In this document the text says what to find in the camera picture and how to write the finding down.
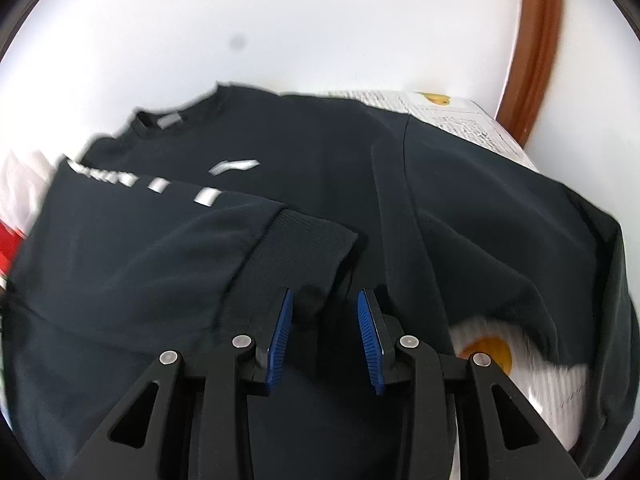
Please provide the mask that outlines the red paper shopping bag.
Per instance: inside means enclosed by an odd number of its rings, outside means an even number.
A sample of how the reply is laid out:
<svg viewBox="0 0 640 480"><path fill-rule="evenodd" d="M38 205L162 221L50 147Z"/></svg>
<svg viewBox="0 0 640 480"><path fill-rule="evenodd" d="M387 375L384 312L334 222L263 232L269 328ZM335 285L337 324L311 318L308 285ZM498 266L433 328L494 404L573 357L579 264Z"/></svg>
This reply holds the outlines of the red paper shopping bag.
<svg viewBox="0 0 640 480"><path fill-rule="evenodd" d="M12 268L13 261L25 239L25 234L10 228L0 221L0 272L6 278Z"/></svg>

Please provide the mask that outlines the brown wooden door frame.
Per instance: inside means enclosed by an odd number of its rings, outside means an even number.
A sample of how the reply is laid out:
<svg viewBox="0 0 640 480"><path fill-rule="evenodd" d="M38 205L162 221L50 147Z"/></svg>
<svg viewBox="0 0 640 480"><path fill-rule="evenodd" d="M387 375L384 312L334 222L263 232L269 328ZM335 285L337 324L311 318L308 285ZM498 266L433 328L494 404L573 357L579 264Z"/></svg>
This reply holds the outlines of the brown wooden door frame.
<svg viewBox="0 0 640 480"><path fill-rule="evenodd" d="M522 0L518 36L497 120L525 145L535 125L558 50L563 0Z"/></svg>

